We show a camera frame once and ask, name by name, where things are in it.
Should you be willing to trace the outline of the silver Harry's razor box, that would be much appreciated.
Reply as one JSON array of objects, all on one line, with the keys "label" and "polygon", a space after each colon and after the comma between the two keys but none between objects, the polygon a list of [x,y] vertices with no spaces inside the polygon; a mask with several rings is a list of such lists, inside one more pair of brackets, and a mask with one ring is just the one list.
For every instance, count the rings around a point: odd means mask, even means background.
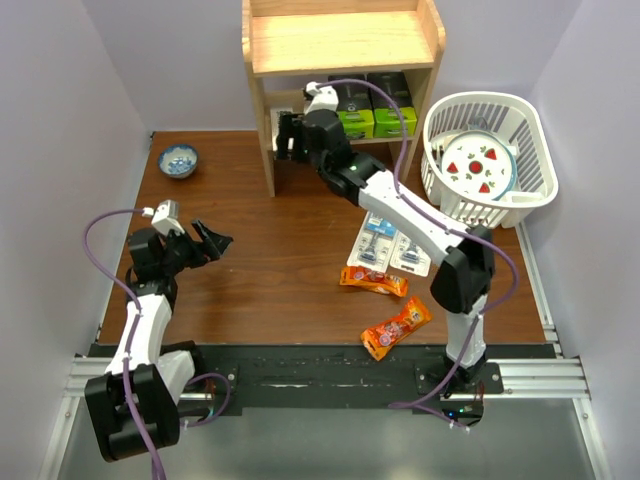
[{"label": "silver Harry's razor box", "polygon": [[272,107],[270,109],[270,122],[271,122],[271,133],[272,133],[272,147],[273,147],[273,151],[276,152],[278,149],[277,146],[277,137],[279,135],[279,131],[280,131],[280,127],[279,127],[279,123],[280,123],[280,118],[282,115],[284,114],[292,114],[293,113],[293,108],[292,107]]}]

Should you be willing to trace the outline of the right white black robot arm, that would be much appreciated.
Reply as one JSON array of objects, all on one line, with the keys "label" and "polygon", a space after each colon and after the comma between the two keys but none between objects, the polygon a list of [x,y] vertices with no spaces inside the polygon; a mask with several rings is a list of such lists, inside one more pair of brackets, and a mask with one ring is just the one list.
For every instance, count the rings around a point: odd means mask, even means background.
[{"label": "right white black robot arm", "polygon": [[447,217],[399,183],[381,161],[354,150],[331,110],[279,113],[276,156],[310,164],[332,193],[383,217],[429,256],[438,268],[430,291],[446,312],[453,362],[426,396],[447,386],[469,392],[481,380],[477,364],[486,349],[482,323],[495,273],[490,231]]}]

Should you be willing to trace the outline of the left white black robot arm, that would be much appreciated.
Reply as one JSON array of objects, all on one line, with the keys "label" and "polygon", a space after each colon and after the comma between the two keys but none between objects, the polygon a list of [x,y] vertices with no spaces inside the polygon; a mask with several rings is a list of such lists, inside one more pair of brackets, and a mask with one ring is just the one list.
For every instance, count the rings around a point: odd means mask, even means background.
[{"label": "left white black robot arm", "polygon": [[127,319],[104,374],[85,386],[94,433],[102,457],[118,461],[177,443],[179,398],[196,392],[207,368],[192,341],[164,346],[162,340],[178,294],[177,275],[217,261],[233,239],[191,223],[192,237],[175,227],[151,226],[133,232],[127,247]]}]

